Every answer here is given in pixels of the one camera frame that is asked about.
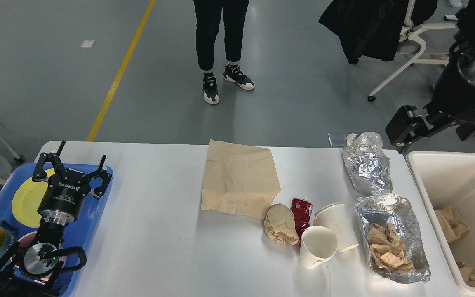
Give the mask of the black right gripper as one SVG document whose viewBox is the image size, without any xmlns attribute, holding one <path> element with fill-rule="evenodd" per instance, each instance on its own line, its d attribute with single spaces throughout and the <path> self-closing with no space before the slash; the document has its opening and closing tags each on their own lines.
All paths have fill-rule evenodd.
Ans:
<svg viewBox="0 0 475 297">
<path fill-rule="evenodd" d="M 385 127 L 388 139 L 399 154 L 422 138 L 429 138 L 459 124 L 460 141 L 475 132 L 475 49 L 458 51 L 434 86 L 433 96 L 425 109 L 411 105 L 400 107 Z"/>
</svg>

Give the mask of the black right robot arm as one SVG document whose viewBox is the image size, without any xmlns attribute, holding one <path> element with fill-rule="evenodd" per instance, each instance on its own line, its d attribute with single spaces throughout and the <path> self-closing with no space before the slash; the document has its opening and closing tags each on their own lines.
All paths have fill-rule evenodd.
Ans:
<svg viewBox="0 0 475 297">
<path fill-rule="evenodd" d="M 433 96 L 422 110 L 406 105 L 385 128 L 400 154 L 422 138 L 456 126 L 460 140 L 475 131 L 475 0 L 456 14 L 459 28 L 450 47 L 450 60 L 434 85 Z"/>
</svg>

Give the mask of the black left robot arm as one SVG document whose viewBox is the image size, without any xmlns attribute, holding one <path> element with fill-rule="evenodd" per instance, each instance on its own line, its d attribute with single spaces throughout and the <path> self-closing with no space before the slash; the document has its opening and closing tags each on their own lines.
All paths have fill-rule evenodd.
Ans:
<svg viewBox="0 0 475 297">
<path fill-rule="evenodd" d="M 104 162 L 63 164 L 58 150 L 18 167 L 0 192 L 0 297 L 68 297 L 109 194 Z"/>
</svg>

